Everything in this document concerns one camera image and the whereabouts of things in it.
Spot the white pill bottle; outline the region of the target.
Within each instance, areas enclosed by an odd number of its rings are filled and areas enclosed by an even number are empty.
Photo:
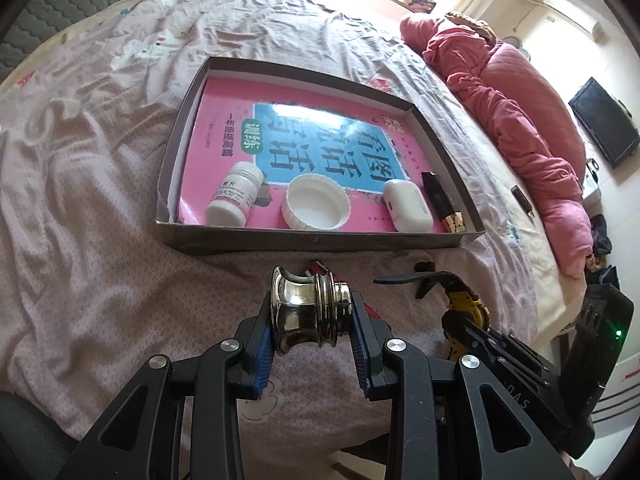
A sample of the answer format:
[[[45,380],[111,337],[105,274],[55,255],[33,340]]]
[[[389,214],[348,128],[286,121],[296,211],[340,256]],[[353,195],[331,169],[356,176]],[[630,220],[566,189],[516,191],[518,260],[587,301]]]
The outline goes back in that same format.
[[[265,175],[252,162],[236,162],[205,209],[208,226],[244,228]]]

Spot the pink Chinese workbook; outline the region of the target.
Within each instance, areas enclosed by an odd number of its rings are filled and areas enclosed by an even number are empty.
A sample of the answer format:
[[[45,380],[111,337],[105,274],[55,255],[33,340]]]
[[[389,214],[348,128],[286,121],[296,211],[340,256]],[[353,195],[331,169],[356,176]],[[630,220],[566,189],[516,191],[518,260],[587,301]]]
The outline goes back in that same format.
[[[344,188],[352,214],[346,232],[390,232],[382,197],[390,179],[422,182],[434,152],[422,148],[401,113],[384,113],[337,96],[255,79],[206,79],[178,199],[178,219],[203,224],[205,209],[236,162],[252,162],[265,185],[248,217],[257,229],[283,229],[286,186],[322,174]]]

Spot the white earbuds case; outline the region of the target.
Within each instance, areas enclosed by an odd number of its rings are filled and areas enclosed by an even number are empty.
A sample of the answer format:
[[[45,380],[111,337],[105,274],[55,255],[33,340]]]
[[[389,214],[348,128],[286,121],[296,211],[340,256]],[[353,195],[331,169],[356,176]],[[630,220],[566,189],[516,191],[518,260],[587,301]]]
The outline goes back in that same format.
[[[427,233],[434,226],[426,200],[420,188],[412,181],[386,181],[383,186],[383,200],[397,232]]]

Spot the grey cardboard tray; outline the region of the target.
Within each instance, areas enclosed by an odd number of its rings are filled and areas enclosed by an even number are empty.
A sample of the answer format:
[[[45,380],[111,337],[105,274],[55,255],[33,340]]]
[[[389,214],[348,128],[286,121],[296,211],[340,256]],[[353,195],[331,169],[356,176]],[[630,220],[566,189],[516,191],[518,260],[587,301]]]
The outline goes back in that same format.
[[[373,106],[384,113],[401,113],[408,125],[418,133],[416,136],[422,148],[433,150],[433,168],[427,172],[438,175],[450,200],[457,211],[462,213],[465,231],[449,233],[442,227],[426,197],[422,182],[417,186],[434,220],[434,226],[427,233],[401,233],[395,228],[390,232],[346,232],[343,229],[344,226],[337,231],[294,231],[288,226],[283,229],[257,229],[251,228],[248,224],[244,228],[224,228],[208,226],[206,220],[203,224],[180,222],[178,199],[186,150],[189,147],[204,84],[210,76],[255,79],[268,84],[282,84],[288,88],[337,96],[349,102]],[[260,252],[261,250],[359,252],[360,250],[449,248],[475,240],[483,233],[484,226],[480,220],[480,214],[454,162],[442,141],[414,104],[343,78],[268,62],[239,58],[208,58],[204,61],[179,107],[156,185],[156,237],[162,243],[188,254]]]

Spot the small black clip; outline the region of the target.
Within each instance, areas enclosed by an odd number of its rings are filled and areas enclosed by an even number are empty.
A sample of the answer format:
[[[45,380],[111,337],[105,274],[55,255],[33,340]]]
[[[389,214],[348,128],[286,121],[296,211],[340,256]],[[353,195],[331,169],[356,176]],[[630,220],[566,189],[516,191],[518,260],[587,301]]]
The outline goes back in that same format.
[[[416,289],[416,299],[423,299],[436,285],[448,292],[448,282],[444,272],[437,271],[433,261],[421,261],[414,265],[416,273],[426,273],[425,278],[420,279]]]

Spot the white air conditioner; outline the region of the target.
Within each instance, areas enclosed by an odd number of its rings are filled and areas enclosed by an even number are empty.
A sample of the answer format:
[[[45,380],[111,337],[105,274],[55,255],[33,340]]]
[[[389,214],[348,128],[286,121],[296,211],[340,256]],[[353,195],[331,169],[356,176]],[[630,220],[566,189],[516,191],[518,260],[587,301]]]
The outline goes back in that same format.
[[[603,29],[600,22],[588,12],[568,0],[542,0],[545,6],[572,22],[594,42],[601,41]]]

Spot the black and gold lighter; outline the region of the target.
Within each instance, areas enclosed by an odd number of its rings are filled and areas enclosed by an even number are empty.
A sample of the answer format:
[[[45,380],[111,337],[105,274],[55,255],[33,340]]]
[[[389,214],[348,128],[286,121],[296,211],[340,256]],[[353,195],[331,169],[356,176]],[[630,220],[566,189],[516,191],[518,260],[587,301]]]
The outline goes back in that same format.
[[[449,233],[464,232],[465,223],[462,213],[457,211],[450,200],[438,175],[434,172],[422,172],[421,177],[426,197],[442,227]]]

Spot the pink patterned bed sheet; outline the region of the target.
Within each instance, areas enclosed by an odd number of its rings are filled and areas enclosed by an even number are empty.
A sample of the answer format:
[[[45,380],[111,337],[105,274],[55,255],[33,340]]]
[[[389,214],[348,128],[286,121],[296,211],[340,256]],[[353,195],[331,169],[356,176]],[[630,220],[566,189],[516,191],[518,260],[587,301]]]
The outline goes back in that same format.
[[[414,104],[456,162],[485,233],[439,250],[495,324],[535,347],[567,311],[513,172],[400,40],[312,0],[139,0],[47,53],[1,95],[1,385],[82,437],[142,360],[193,356],[259,304],[294,255],[195,259],[152,234],[180,102],[209,55],[311,68]]]

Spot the wall television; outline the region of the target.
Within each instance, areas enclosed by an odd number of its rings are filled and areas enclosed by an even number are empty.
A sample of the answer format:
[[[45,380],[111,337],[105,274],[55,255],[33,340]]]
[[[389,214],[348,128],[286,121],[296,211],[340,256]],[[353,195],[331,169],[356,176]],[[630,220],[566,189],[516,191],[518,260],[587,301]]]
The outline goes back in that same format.
[[[568,104],[612,169],[637,151],[639,133],[628,110],[593,77]]]

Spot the white jar lid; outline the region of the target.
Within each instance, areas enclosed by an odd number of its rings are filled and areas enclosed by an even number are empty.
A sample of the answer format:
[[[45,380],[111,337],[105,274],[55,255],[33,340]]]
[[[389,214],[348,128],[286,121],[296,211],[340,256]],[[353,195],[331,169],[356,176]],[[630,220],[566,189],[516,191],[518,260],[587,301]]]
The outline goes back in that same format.
[[[294,231],[337,231],[350,217],[349,197],[334,180],[322,174],[302,174],[286,188],[281,214]]]

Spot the black yellow wristwatch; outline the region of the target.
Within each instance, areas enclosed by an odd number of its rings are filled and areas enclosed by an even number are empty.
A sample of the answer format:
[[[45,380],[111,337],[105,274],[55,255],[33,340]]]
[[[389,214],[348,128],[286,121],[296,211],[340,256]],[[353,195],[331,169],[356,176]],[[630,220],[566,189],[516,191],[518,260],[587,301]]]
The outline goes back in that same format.
[[[490,329],[490,313],[488,307],[483,304],[480,296],[465,283],[465,281],[449,271],[445,273],[448,282],[447,312],[442,316],[442,329],[448,340],[449,361],[457,361],[466,352],[473,348],[473,343],[468,344],[457,337],[457,333],[463,333],[465,326],[472,324],[482,332],[486,333]],[[416,273],[413,270],[407,274],[395,274],[380,276],[373,281],[379,285],[401,285],[419,282],[425,278],[426,273]]]

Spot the pink quilted duvet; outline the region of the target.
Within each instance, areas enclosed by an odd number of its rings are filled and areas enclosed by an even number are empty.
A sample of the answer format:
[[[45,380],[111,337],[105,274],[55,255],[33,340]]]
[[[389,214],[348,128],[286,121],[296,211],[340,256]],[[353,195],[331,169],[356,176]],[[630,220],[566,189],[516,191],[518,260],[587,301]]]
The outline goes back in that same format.
[[[402,40],[442,76],[524,182],[561,272],[580,278],[592,252],[582,184],[570,162],[552,153],[520,104],[480,78],[492,51],[487,40],[469,27],[447,26],[442,20],[417,16],[404,18],[400,33]]]

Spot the chrome metal drain fitting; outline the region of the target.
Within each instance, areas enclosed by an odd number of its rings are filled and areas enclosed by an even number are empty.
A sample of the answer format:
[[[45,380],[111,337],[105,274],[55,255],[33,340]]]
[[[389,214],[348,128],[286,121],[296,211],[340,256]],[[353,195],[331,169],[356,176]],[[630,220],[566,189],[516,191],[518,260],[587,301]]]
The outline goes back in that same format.
[[[331,272],[299,276],[277,266],[271,278],[270,309],[274,350],[281,356],[298,344],[335,347],[349,330],[352,292]]]

